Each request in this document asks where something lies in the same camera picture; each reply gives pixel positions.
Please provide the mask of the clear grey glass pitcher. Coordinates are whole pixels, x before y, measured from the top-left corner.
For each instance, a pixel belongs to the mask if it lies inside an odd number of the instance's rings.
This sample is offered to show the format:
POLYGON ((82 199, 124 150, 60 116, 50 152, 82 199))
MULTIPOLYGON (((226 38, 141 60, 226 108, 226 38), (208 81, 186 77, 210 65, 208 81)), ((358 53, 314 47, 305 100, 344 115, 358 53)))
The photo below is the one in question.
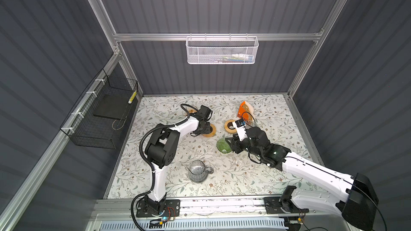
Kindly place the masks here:
POLYGON ((188 178, 194 183, 204 182, 208 175, 214 173, 214 169, 210 166, 206 166, 203 161, 195 160, 191 162, 187 167, 188 178))

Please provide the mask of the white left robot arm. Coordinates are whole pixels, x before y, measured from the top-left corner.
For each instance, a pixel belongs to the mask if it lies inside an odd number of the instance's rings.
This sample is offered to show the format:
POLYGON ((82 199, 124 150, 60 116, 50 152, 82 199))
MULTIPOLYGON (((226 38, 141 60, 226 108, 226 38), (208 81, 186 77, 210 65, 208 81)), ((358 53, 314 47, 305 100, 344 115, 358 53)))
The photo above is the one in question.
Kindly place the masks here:
POLYGON ((168 166, 176 156, 179 140, 187 134, 198 136, 211 133, 210 119, 213 111, 210 108, 202 105, 197 109, 185 103, 180 107, 186 112, 185 119, 175 124, 156 125, 139 143, 140 156, 152 172, 151 187, 142 196, 149 211, 157 216, 166 208, 165 180, 168 166))

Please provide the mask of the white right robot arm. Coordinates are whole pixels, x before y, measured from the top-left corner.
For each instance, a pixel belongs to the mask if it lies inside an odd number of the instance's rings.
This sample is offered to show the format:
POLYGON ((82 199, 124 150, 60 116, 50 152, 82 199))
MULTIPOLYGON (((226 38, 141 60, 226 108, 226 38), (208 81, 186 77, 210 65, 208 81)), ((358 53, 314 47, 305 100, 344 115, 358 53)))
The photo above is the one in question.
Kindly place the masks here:
POLYGON ((275 202, 283 212, 318 210, 340 216, 360 230, 373 229, 378 197, 367 176, 340 173, 307 160, 287 147, 271 143, 263 130, 243 121, 234 121, 232 126, 236 133, 226 141, 236 154, 245 151, 257 158, 256 164, 299 176, 323 188, 323 191, 308 191, 287 186, 275 202))

